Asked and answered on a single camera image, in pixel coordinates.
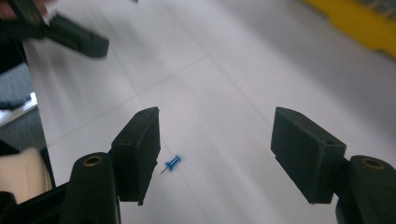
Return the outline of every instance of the white floor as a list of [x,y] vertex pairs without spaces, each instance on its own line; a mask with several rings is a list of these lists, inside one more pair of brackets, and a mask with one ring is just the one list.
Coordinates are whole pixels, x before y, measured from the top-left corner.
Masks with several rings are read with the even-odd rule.
[[396,165],[396,61],[299,1],[61,0],[51,11],[110,39],[104,60],[26,43],[58,185],[134,113],[161,110],[159,165],[145,204],[121,205],[123,223],[336,223],[336,197],[308,204],[276,162],[276,106],[341,139],[348,159]]

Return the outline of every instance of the yellow object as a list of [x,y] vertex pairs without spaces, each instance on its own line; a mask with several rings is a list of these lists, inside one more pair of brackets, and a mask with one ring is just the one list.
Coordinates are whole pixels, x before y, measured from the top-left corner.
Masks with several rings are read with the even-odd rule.
[[332,25],[368,49],[382,50],[396,59],[396,20],[392,11],[380,13],[359,0],[304,0],[326,14]]

